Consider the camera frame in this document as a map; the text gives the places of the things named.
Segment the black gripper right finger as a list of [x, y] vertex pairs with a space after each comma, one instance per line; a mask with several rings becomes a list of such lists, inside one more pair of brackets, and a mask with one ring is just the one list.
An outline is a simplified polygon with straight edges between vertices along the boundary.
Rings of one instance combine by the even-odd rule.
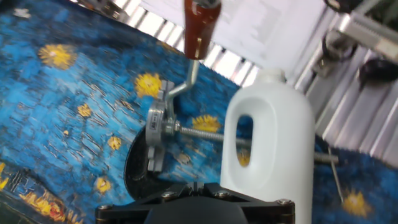
[[284, 198], [265, 202], [216, 183], [202, 185], [200, 196], [210, 200], [204, 214], [215, 223], [295, 223], [295, 204]]

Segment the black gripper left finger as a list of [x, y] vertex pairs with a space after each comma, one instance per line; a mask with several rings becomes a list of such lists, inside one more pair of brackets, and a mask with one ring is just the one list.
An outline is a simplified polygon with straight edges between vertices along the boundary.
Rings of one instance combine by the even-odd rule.
[[173, 184], [166, 190], [127, 205], [100, 205], [95, 210], [95, 223], [144, 223], [153, 208], [193, 196], [196, 193], [197, 183], [189, 182], [187, 184]]

